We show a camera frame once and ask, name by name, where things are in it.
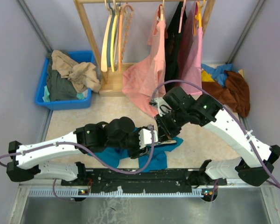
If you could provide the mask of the cream plastic hanger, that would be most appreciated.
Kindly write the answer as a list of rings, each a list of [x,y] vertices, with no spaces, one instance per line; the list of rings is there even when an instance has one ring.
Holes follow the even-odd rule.
[[[154,145],[155,146],[159,146],[159,145],[172,145],[172,144],[176,144],[176,143],[177,143],[176,140],[167,140],[167,141],[158,141]]]

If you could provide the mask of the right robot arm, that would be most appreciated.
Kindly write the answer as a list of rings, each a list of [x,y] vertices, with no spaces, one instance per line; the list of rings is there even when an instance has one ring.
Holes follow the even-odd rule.
[[[216,179],[241,179],[258,187],[270,179],[280,147],[269,146],[247,132],[232,112],[212,96],[203,94],[194,99],[177,86],[163,97],[152,96],[150,105],[159,112],[155,120],[160,141],[173,139],[185,124],[191,123],[213,132],[238,153],[236,159],[205,161],[199,173],[203,184]]]

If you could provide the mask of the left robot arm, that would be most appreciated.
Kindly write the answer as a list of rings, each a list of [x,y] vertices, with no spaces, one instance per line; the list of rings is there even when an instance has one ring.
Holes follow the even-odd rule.
[[[110,123],[87,124],[67,135],[37,144],[10,142],[8,152],[12,161],[7,164],[6,172],[13,182],[41,178],[82,185],[88,179],[84,164],[65,165],[53,160],[78,154],[96,157],[107,148],[127,150],[129,157],[133,157],[147,153],[151,144],[157,141],[153,126],[135,128],[128,117],[114,119]]]

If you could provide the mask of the teal blue t shirt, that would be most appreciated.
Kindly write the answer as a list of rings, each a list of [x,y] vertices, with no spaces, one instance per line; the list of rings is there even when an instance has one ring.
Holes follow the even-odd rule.
[[[175,148],[179,147],[183,143],[183,139],[179,137],[174,137],[174,140],[177,141],[176,144],[172,145],[160,145],[154,146],[154,153],[152,159],[148,166],[143,170],[143,172],[149,172],[152,170],[161,170],[168,167],[167,156],[165,152],[171,152]],[[107,147],[101,153],[94,153],[101,161],[107,165],[117,168],[120,160],[128,158],[128,151],[116,148]]]

